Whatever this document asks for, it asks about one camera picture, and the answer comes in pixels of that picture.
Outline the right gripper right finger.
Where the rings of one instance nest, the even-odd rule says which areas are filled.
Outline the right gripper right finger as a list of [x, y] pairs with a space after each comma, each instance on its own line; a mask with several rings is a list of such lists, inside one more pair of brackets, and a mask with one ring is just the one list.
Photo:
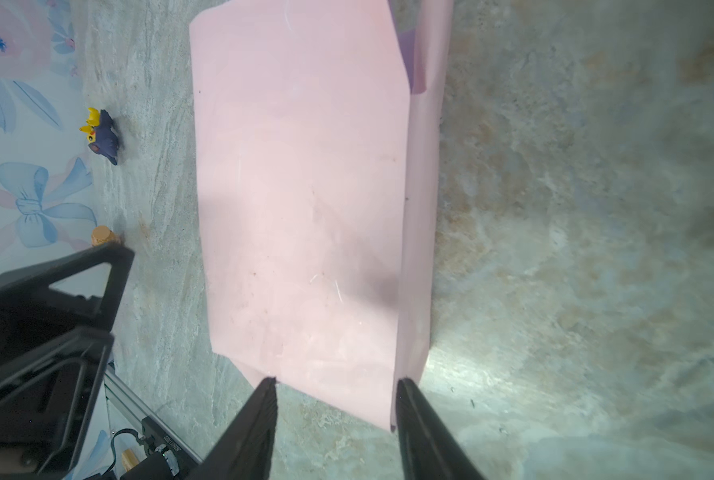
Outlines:
[[398, 381], [395, 409], [405, 479], [485, 479], [412, 379]]

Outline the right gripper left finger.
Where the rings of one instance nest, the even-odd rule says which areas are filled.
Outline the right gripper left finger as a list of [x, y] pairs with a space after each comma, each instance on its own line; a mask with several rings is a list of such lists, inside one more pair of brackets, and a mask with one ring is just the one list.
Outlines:
[[274, 377], [259, 383], [189, 480], [270, 478], [278, 419], [276, 385]]

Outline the purple wrapping paper sheet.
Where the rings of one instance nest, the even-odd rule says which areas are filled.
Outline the purple wrapping paper sheet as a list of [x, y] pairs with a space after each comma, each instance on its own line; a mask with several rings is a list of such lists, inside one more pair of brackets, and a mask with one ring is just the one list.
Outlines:
[[453, 5], [230, 1], [190, 23], [209, 335], [378, 427], [430, 345]]

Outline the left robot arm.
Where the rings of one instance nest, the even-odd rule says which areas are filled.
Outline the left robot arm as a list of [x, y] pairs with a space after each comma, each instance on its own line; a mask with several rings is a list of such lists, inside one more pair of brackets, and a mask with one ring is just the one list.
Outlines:
[[0, 479], [76, 467], [134, 258], [106, 243], [0, 275]]

